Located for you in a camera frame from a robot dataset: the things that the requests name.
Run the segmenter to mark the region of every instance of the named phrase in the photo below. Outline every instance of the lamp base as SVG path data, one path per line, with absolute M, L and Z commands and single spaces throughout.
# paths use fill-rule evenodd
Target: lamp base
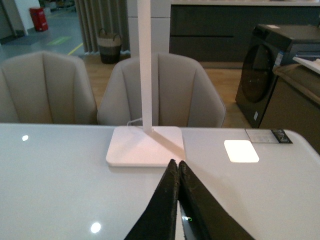
M 164 167 L 171 159 L 185 160 L 181 129 L 176 126 L 153 126 L 147 134 L 140 126 L 114 129 L 106 161 L 117 167 Z

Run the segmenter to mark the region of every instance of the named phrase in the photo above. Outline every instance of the dark cabinet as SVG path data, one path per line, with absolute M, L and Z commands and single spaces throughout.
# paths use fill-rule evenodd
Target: dark cabinet
M 201 62 L 243 62 L 257 24 L 317 25 L 320 6 L 172 5 L 169 52 Z

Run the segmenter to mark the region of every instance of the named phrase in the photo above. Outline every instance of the desk lamp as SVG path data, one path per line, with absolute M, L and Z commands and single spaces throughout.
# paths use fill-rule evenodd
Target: desk lamp
M 118 167 L 164 167 L 171 159 L 185 160 L 181 130 L 152 126 L 151 0 L 137 0 L 142 127 L 114 129 L 106 161 Z

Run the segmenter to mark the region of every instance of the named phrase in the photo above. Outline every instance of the white table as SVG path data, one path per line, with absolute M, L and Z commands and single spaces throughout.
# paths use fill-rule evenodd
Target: white table
M 123 239 L 164 168 L 109 167 L 113 129 L 0 124 L 0 239 Z M 232 163 L 224 140 L 244 129 L 182 129 L 187 164 L 257 240 L 320 236 L 320 156 L 286 133 L 293 144 L 254 143 L 258 163 Z

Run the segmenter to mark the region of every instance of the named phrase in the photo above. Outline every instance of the upholstered armchair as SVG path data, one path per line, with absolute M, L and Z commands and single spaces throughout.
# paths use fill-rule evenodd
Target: upholstered armchair
M 0 122 L 96 124 L 97 105 L 82 59 L 39 51 L 3 61 Z
M 199 62 L 159 52 L 151 65 L 153 126 L 222 126 L 225 105 Z M 141 117 L 140 61 L 133 57 L 114 67 L 97 119 L 101 125 L 121 126 Z

